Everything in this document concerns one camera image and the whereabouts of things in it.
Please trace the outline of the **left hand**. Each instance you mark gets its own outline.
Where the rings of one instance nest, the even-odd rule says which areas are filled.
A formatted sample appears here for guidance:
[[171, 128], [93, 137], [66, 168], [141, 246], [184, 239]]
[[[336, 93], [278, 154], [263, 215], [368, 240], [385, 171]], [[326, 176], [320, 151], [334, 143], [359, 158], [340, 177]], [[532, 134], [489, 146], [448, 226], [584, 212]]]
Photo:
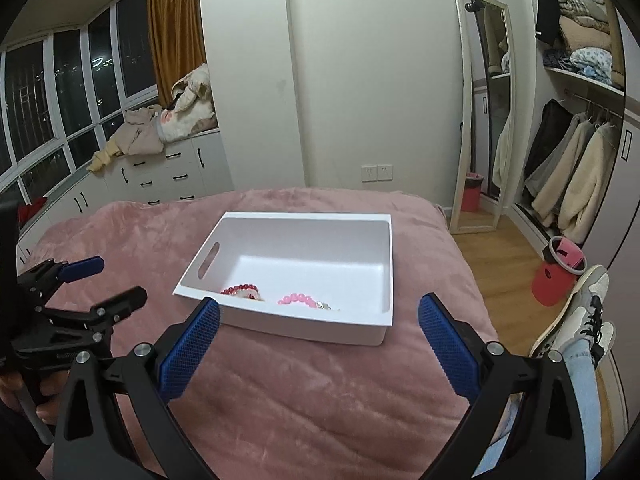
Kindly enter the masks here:
[[0, 378], [1, 402], [13, 411], [22, 410], [20, 399], [18, 398], [25, 390], [35, 401], [36, 398], [41, 403], [36, 405], [32, 411], [47, 425], [55, 425], [58, 422], [58, 412], [61, 405], [61, 394], [67, 382], [68, 373], [65, 370], [56, 372], [40, 382], [39, 393], [30, 393], [25, 387], [23, 377], [18, 373], [2, 375]]

